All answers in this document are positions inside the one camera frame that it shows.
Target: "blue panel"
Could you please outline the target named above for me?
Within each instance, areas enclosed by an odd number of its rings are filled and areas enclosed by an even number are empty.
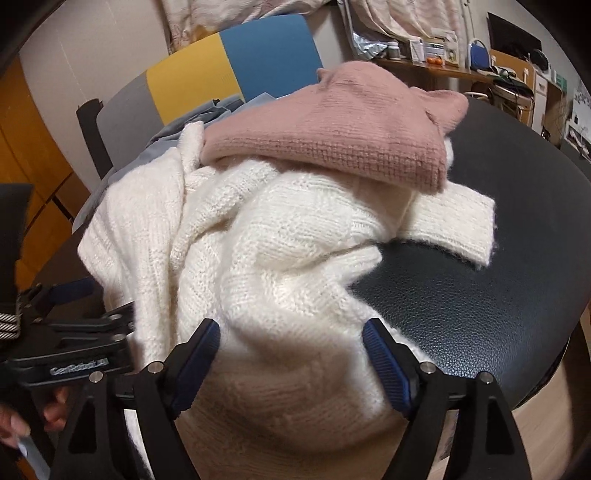
[[[246,102],[263,92],[278,98],[317,83],[322,62],[301,15],[254,20],[220,36]]]

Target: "gray panel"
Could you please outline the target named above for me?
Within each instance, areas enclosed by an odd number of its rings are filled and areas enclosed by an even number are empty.
[[[145,72],[109,100],[96,117],[96,123],[116,170],[143,152],[164,126],[148,89]]]

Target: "finger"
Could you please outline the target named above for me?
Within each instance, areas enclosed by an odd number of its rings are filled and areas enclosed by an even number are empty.
[[[21,437],[28,437],[31,434],[31,428],[21,416],[10,407],[0,404],[0,429]]]
[[[58,387],[53,391],[58,403],[66,403],[68,396],[70,395],[70,389],[68,387]]]
[[[54,422],[67,417],[67,406],[61,403],[50,403],[43,409],[43,416],[48,422]]]
[[[66,426],[65,419],[58,419],[56,421],[49,422],[45,425],[44,430],[46,432],[61,432]]]
[[[12,432],[5,429],[0,429],[0,440],[8,439],[12,437]]]
[[[10,448],[14,448],[14,449],[18,448],[18,440],[14,436],[0,438],[0,443],[3,443],[4,445],[6,445]]]

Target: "wooden cabinet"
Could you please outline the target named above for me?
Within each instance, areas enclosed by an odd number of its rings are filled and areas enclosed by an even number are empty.
[[[0,183],[31,183],[27,227],[16,276],[20,289],[70,236],[89,196],[47,130],[16,58],[0,77]]]
[[[498,50],[491,50],[491,60],[497,67],[513,69],[517,78],[534,92],[533,108],[523,112],[521,121],[539,134],[544,127],[550,133],[551,142],[559,145],[568,115],[566,95],[560,87],[538,74],[534,66],[524,60]]]

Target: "wall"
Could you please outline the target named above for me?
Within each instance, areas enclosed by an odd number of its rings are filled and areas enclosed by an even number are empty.
[[[548,57],[552,68],[556,69],[567,81],[568,97],[573,97],[574,89],[579,82],[579,75],[574,69],[562,48],[550,35],[550,32],[538,22],[524,7],[516,0],[474,0],[470,1],[472,21],[474,23],[474,36],[480,38],[487,47],[490,47],[488,23],[486,21],[488,12],[498,15],[505,20],[523,28],[542,42],[542,51]],[[470,19],[468,19],[468,33],[471,35]]]
[[[353,59],[339,7],[327,5],[306,17],[325,69]]]
[[[76,109],[108,101],[168,55],[157,0],[66,0],[21,49],[31,94],[48,130],[82,182],[99,176]]]

